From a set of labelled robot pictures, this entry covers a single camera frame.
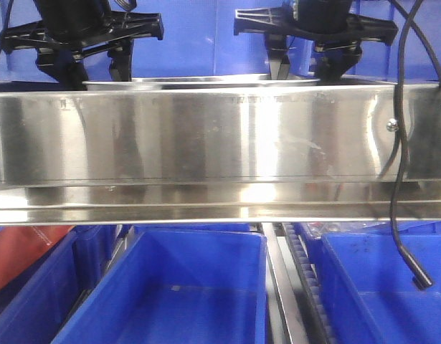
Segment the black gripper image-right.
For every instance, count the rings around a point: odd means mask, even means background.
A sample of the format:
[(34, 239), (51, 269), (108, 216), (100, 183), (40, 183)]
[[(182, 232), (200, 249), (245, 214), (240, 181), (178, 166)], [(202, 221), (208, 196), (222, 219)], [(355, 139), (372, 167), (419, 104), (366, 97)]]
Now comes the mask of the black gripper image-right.
[(362, 57), (362, 41), (392, 45), (398, 28), (393, 21), (352, 14), (351, 1), (284, 1), (281, 6), (237, 9), (234, 34), (265, 34), (271, 80), (290, 72), (287, 37), (314, 41), (319, 80), (340, 80)]

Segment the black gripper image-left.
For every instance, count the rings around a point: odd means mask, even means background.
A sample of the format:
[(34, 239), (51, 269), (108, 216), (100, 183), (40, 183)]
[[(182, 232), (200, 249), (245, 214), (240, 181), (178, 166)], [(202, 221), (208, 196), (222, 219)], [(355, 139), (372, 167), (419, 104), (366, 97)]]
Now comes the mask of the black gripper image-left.
[(36, 49), (37, 68), (67, 90), (86, 90), (88, 75), (76, 59), (108, 52), (109, 74), (115, 82), (132, 79), (133, 41), (163, 39), (159, 13), (138, 13), (136, 1), (35, 1), (41, 19), (0, 33), (6, 54), (19, 49)]

